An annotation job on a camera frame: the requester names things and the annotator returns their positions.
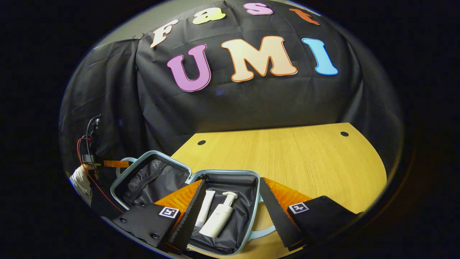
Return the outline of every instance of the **white tube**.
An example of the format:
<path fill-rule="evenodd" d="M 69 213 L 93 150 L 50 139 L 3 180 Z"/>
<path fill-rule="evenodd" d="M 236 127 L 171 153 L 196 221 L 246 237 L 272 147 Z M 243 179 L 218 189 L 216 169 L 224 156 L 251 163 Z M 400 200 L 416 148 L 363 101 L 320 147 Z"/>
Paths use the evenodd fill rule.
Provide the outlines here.
<path fill-rule="evenodd" d="M 204 196 L 203 204 L 201 205 L 200 213 L 198 214 L 198 218 L 196 219 L 195 226 L 196 227 L 203 227 L 204 223 L 206 222 L 207 213 L 209 211 L 209 207 L 211 206 L 211 201 L 213 200 L 214 194 L 216 191 L 206 191 L 206 195 Z"/>
<path fill-rule="evenodd" d="M 238 198 L 238 195 L 233 192 L 225 192 L 223 195 L 227 196 L 225 202 L 217 205 L 217 208 L 213 211 L 209 219 L 201 228 L 200 234 L 213 238 L 217 237 L 229 219 L 230 214 L 233 211 L 233 208 L 230 206 L 233 203 L 233 200 Z"/>

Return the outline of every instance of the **table surface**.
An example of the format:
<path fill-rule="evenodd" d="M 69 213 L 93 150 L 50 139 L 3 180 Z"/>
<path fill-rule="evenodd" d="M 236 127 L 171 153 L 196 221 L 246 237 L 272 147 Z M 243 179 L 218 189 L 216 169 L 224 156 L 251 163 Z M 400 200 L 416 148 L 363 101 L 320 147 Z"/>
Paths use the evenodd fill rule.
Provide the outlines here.
<path fill-rule="evenodd" d="M 368 209 L 386 185 L 380 156 L 349 123 L 197 133 L 172 158 L 192 172 L 252 170 L 311 198 L 326 195 L 354 213 Z M 253 230 L 271 225 L 265 205 L 259 204 Z M 279 258 L 300 249 L 289 252 L 275 230 L 248 241 L 230 258 Z"/>

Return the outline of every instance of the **black cloth backdrop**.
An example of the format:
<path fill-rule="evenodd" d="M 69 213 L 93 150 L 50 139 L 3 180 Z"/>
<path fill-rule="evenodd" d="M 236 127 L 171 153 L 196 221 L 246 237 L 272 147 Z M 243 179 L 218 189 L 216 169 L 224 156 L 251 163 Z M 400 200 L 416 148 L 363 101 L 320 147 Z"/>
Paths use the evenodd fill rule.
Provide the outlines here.
<path fill-rule="evenodd" d="M 371 52 L 324 16 L 309 13 L 320 23 L 314 25 L 290 11 L 292 6 L 272 1 L 257 2 L 266 4 L 273 14 L 251 15 L 243 8 L 248 2 L 203 5 L 157 24 L 141 39 L 91 50 L 72 76 L 62 101 L 59 138 L 64 170 L 73 172 L 79 165 L 77 140 L 85 134 L 89 119 L 101 114 L 97 155 L 113 160 L 139 157 L 149 150 L 172 155 L 198 132 L 349 122 L 376 149 L 387 174 L 393 171 L 403 141 L 402 115 L 392 84 Z M 226 17 L 192 23 L 195 13 L 210 7 L 221 8 Z M 165 34 L 166 40 L 150 48 L 153 31 L 174 19 L 179 22 Z M 274 76 L 270 62 L 262 77 L 248 65 L 254 78 L 233 82 L 230 53 L 220 44 L 239 38 L 259 48 L 268 35 L 284 38 L 298 73 Z M 339 73 L 317 73 L 315 56 L 302 38 L 323 41 Z M 211 81 L 202 90 L 182 91 L 166 64 L 184 55 L 188 78 L 197 78 L 194 58 L 187 52 L 200 44 L 207 45 Z"/>

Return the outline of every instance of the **gray wall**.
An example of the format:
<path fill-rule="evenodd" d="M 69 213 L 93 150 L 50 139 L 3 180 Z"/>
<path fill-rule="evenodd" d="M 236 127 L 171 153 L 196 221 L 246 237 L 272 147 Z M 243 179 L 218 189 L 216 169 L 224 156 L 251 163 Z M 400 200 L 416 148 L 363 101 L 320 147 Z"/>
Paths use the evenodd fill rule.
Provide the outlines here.
<path fill-rule="evenodd" d="M 142 33 L 146 33 L 150 30 L 157 29 L 156 26 L 167 21 L 169 18 L 178 15 L 182 12 L 193 9 L 197 6 L 202 6 L 207 3 L 212 3 L 217 0 L 169 0 L 161 4 L 158 4 L 143 13 L 140 13 L 130 21 L 127 21 L 124 25 L 119 28 L 114 28 L 109 35 L 101 40 L 97 46 L 105 43 L 131 39 L 133 36 L 139 38 Z M 285 4 L 293 5 L 299 9 L 305 9 L 305 7 L 296 4 L 292 1 L 276 0 Z"/>

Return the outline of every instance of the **red cable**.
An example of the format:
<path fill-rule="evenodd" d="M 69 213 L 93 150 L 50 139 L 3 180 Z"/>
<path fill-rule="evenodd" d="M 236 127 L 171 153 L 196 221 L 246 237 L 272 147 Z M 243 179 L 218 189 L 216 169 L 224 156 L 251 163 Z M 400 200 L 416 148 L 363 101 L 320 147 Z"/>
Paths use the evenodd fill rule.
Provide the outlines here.
<path fill-rule="evenodd" d="M 77 153 L 78 153 L 78 159 L 80 160 L 80 163 L 81 165 L 83 166 L 83 170 L 85 170 L 86 174 L 89 176 L 89 178 L 92 180 L 92 182 L 96 185 L 96 187 L 99 189 L 99 191 L 101 191 L 101 193 L 104 195 L 104 197 L 110 201 L 110 203 L 115 206 L 115 208 L 117 208 L 121 213 L 124 213 L 119 207 L 117 207 L 106 195 L 105 193 L 101 190 L 101 188 L 99 187 L 99 185 L 93 180 L 93 178 L 89 175 L 89 172 L 86 170 L 85 166 L 83 165 L 83 161 L 81 160 L 81 156 L 80 156 L 80 141 L 82 139 L 79 139 L 78 142 L 77 142 Z"/>

